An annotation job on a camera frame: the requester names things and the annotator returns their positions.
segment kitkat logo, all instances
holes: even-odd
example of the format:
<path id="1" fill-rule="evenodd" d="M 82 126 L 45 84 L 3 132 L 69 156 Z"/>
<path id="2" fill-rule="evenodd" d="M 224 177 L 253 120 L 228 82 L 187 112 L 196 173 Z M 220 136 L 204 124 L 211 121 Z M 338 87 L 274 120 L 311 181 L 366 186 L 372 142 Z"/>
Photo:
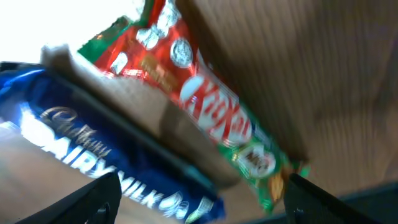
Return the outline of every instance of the kitkat logo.
<path id="1" fill-rule="evenodd" d="M 182 108 L 215 141 L 235 145 L 250 140 L 251 121 L 238 100 L 209 79 L 201 75 L 188 79 L 181 89 L 180 100 Z"/>

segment blue wrapper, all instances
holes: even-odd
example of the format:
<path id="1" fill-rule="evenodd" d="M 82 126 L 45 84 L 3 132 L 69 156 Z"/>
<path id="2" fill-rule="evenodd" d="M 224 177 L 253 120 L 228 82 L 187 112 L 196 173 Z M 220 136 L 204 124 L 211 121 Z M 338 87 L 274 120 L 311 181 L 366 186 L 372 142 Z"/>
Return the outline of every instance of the blue wrapper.
<path id="1" fill-rule="evenodd" d="M 0 87 L 0 118 L 63 163 L 91 178 L 117 172 L 124 196 L 166 217 L 185 223 L 224 217 L 222 200 L 195 181 L 194 167 L 170 163 L 171 155 L 151 150 L 56 73 L 39 66 L 8 70 L 0 73 Z"/>

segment black object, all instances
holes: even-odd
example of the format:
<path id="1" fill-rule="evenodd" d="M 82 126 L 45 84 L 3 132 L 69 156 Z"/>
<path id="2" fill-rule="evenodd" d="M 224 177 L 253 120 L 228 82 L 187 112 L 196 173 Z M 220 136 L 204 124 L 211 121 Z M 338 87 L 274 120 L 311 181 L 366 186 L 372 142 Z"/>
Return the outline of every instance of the black object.
<path id="1" fill-rule="evenodd" d="M 292 174 L 284 198 L 286 214 L 246 224 L 398 223 L 398 183 L 341 197 L 340 200 Z"/>
<path id="2" fill-rule="evenodd" d="M 108 173 L 17 224 L 113 224 L 121 196 L 118 175 Z"/>

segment cadbury dairy milk bar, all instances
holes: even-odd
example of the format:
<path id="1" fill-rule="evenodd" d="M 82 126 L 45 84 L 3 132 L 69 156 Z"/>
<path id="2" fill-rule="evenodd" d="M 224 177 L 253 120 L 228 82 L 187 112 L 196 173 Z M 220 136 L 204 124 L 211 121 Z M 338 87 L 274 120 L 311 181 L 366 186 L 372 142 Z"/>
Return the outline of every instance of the cadbury dairy milk bar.
<path id="1" fill-rule="evenodd" d="M 94 179 L 117 172 L 125 197 L 166 217 L 206 223 L 224 216 L 199 171 L 153 150 L 160 147 L 155 141 L 56 73 L 40 66 L 6 70 L 0 87 L 0 118 L 63 163 Z"/>

